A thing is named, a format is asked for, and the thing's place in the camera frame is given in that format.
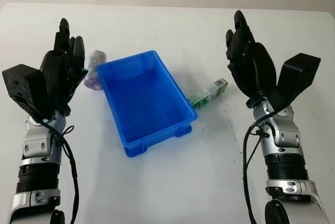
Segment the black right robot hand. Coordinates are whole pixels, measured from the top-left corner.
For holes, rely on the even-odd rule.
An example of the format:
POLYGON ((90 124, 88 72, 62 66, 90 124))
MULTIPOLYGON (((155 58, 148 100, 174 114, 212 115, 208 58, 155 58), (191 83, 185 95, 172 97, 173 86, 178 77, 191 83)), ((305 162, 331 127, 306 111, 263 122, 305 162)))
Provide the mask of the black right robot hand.
POLYGON ((245 96, 248 108, 276 88, 276 70, 265 46, 256 42, 242 11, 234 14, 235 31, 226 33, 228 69, 245 96))

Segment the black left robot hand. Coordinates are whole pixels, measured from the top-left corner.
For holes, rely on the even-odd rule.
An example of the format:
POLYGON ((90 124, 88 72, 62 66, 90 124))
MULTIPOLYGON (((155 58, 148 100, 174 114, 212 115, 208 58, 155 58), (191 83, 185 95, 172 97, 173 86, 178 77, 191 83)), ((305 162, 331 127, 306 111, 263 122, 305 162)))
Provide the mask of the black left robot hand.
POLYGON ((71 37, 69 23, 62 18, 59 31, 55 34, 53 50, 44 56, 40 70, 44 74, 53 109, 64 117, 70 115, 68 103, 88 73, 84 62, 83 38, 71 37))

